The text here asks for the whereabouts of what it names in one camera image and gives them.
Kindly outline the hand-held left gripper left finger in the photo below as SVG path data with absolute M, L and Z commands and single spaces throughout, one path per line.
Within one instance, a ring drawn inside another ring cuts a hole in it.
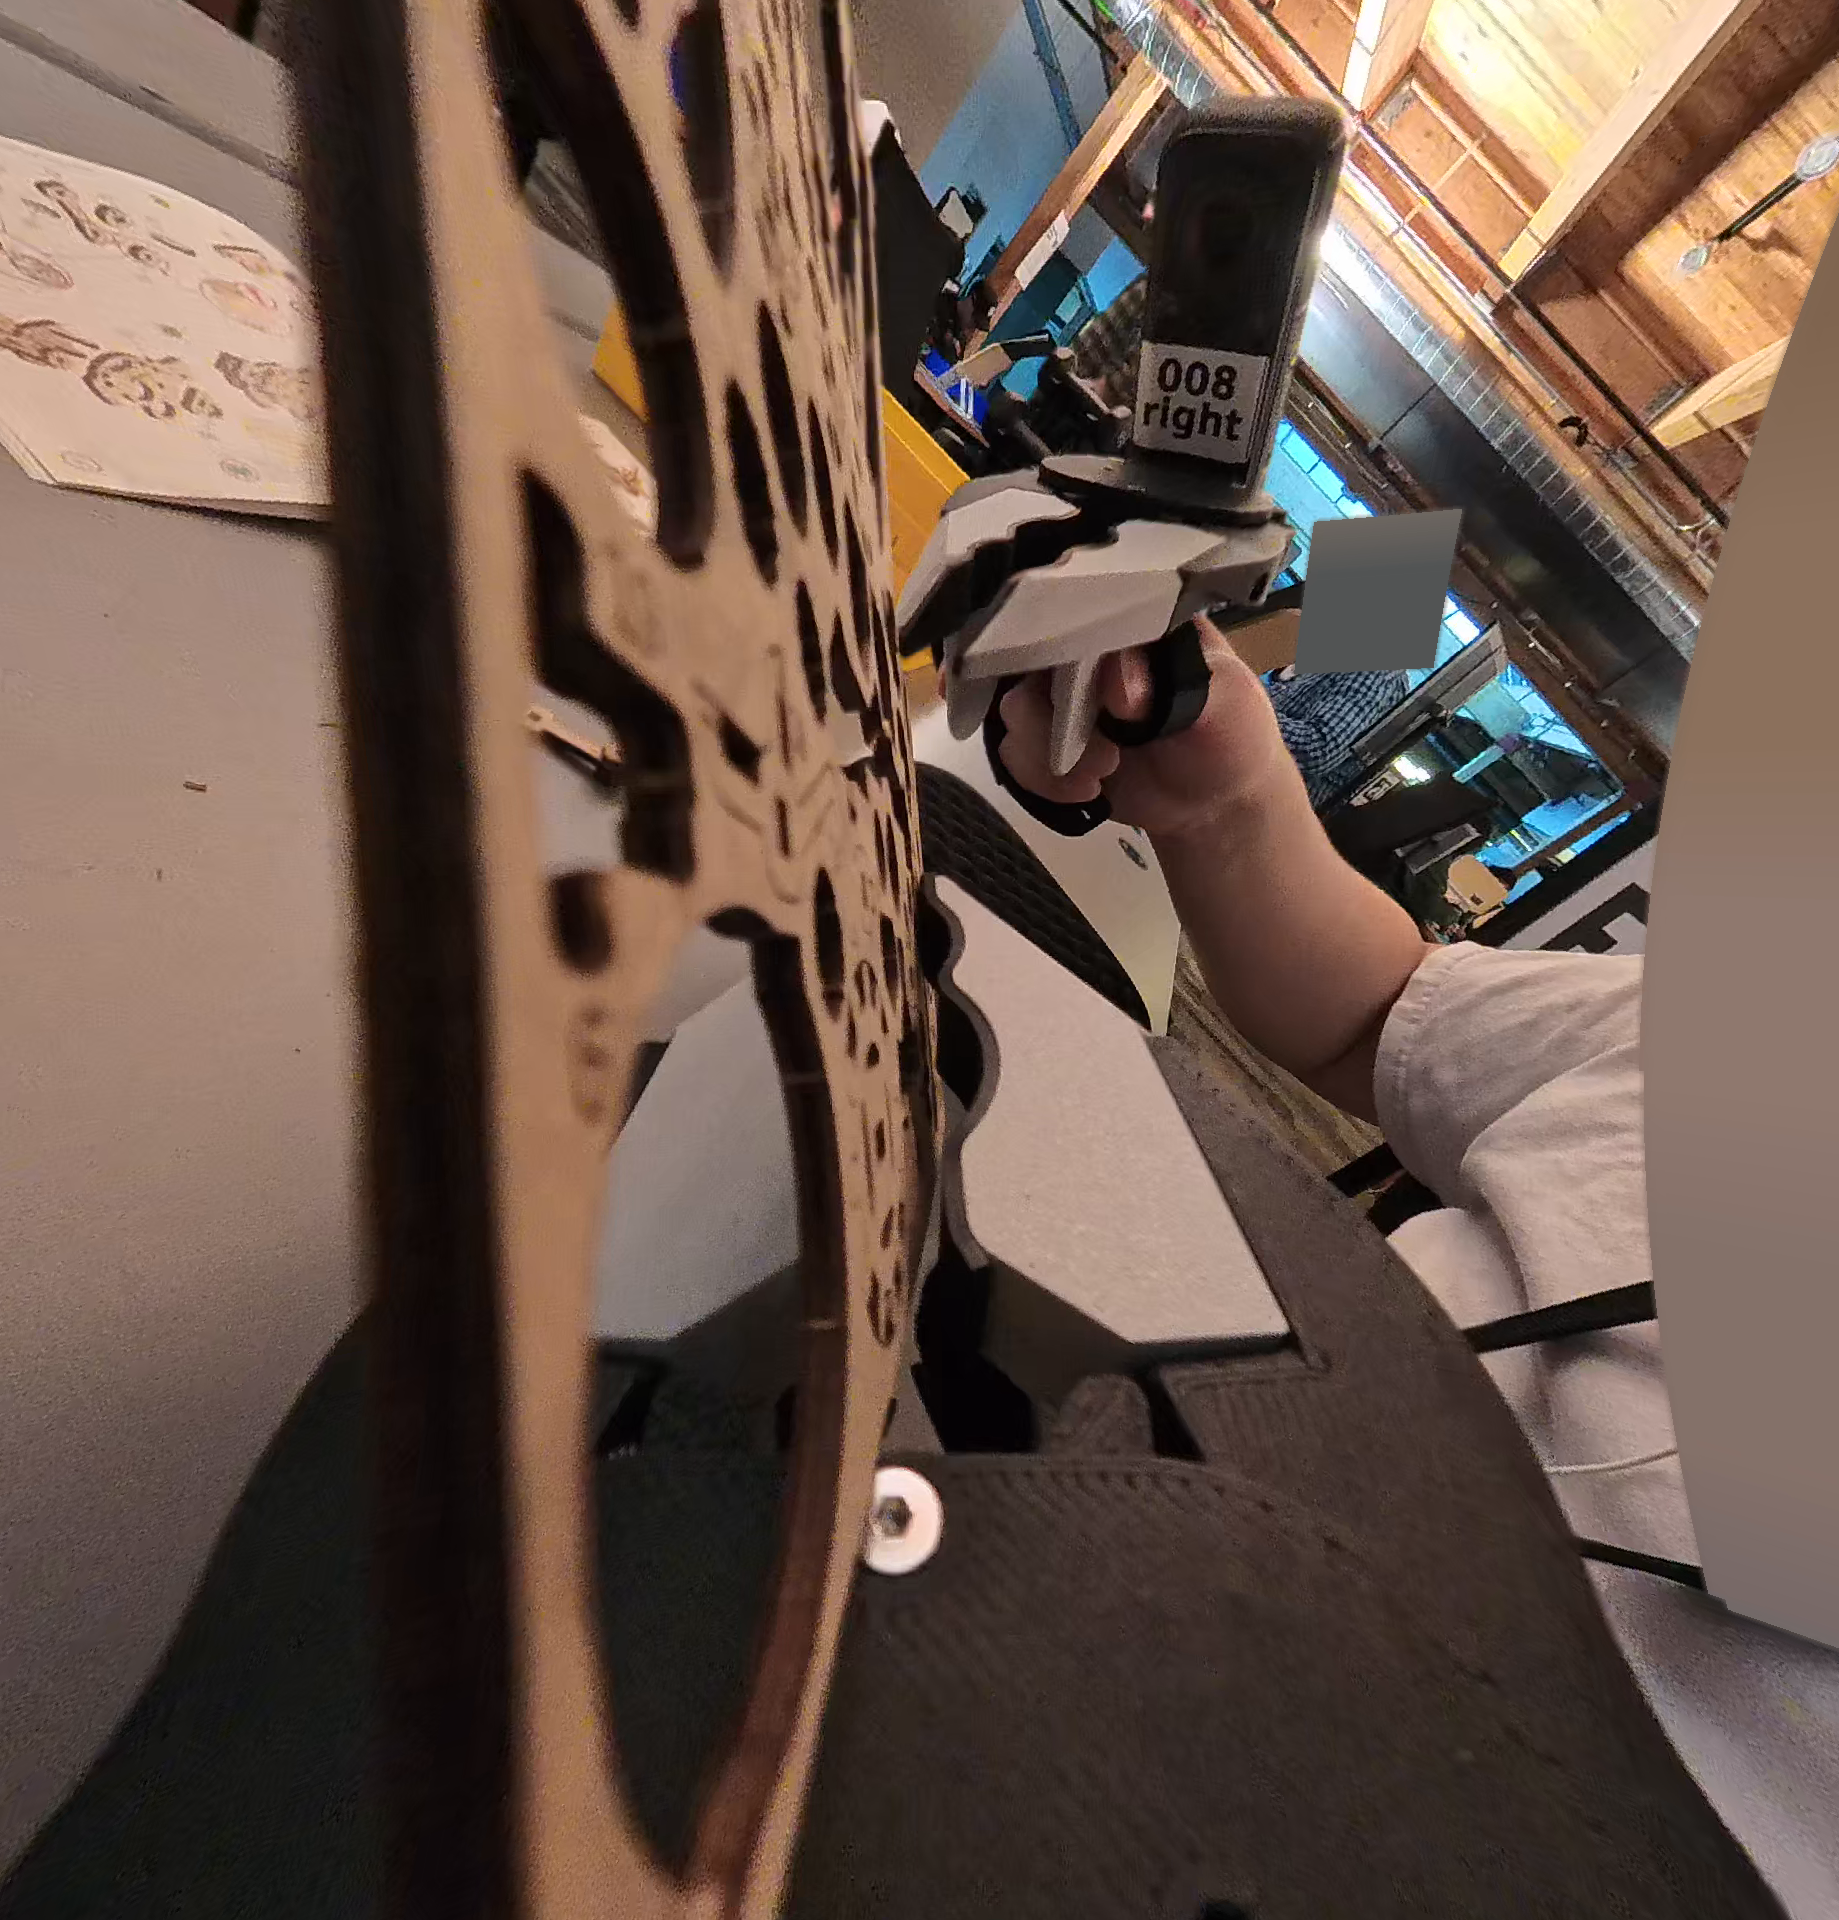
M 594 1336 L 673 1342 L 795 1259 L 785 1094 L 755 970 L 685 959 L 607 1163 Z

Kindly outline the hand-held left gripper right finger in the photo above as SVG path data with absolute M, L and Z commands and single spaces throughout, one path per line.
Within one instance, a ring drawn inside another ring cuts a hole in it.
M 930 902 L 941 1239 L 982 1300 L 975 1352 L 1035 1404 L 1089 1377 L 1291 1352 L 1155 1035 L 959 880 Z

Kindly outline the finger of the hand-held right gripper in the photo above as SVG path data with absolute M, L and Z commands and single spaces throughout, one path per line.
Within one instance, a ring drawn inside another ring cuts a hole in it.
M 951 656 L 997 632 L 998 656 L 1078 656 L 1078 585 L 1016 585 L 1105 541 L 1103 493 L 1078 470 L 998 470 L 959 487 L 898 602 L 903 656 Z
M 1049 566 L 1014 575 L 951 640 L 945 706 L 978 710 L 982 683 L 1097 663 L 1162 640 L 1186 617 L 1181 568 L 1194 561 L 1196 533 L 1189 526 L 1121 526 L 1103 546 L 1075 546 Z

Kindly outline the laser-cut wooden parts sheet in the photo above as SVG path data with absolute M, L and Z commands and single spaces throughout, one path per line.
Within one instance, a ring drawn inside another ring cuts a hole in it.
M 849 3 L 301 3 L 354 792 L 387 1918 L 779 1918 L 941 1151 Z M 785 1097 L 779 1546 L 629 1788 L 598 1228 L 694 929 Z

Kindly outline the person's right forearm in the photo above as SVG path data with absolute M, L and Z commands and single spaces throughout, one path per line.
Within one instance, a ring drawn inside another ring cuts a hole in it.
M 1274 1070 L 1376 1121 L 1385 1023 L 1428 947 L 1328 840 L 1293 771 L 1148 833 L 1231 1026 Z

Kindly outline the person's right hand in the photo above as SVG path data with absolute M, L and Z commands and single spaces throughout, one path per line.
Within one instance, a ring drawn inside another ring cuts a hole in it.
M 1039 804 L 1105 811 L 1155 842 L 1318 836 L 1263 682 L 1205 617 L 1196 617 L 1196 643 L 1209 663 L 1209 695 L 1186 734 L 1117 746 L 1092 731 L 1075 771 L 1057 773 L 1049 674 L 1024 674 L 993 712 L 1005 724 L 1005 771 Z

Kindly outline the yellow plastic bin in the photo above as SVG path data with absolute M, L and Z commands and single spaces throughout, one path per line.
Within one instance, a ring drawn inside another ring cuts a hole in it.
M 598 327 L 594 379 L 616 400 L 621 400 L 621 409 L 630 409 L 630 418 L 646 418 L 621 307 L 612 307 Z M 923 430 L 923 422 L 889 391 L 882 395 L 882 426 L 893 588 L 906 595 L 906 580 L 918 568 L 945 501 L 967 487 L 967 470 Z

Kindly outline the framed marker sign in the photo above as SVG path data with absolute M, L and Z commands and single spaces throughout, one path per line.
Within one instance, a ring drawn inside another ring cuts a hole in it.
M 1641 959 L 1653 920 L 1653 887 L 1638 880 L 1616 891 L 1558 904 L 1540 920 L 1509 934 L 1498 950 L 1550 950 L 1550 956 L 1597 956 L 1597 959 Z

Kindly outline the illustrated instruction booklet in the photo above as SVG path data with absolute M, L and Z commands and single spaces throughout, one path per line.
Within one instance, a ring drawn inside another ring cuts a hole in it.
M 326 518 L 306 275 L 168 185 L 0 137 L 0 445 L 50 487 Z

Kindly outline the metal ventilation duct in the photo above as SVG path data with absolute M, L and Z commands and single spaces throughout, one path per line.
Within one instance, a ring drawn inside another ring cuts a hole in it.
M 1417 362 L 1458 418 L 1532 487 L 1558 530 L 1646 613 L 1681 661 L 1690 661 L 1708 575 L 1690 509 L 1612 442 L 1617 418 L 1536 327 L 1493 291 L 1484 245 L 1373 131 L 1328 74 L 1257 8 L 1105 0 L 1082 13 L 1121 58 L 1148 58 L 1186 108 L 1233 99 L 1316 99 L 1344 115 L 1340 238 L 1328 269 Z

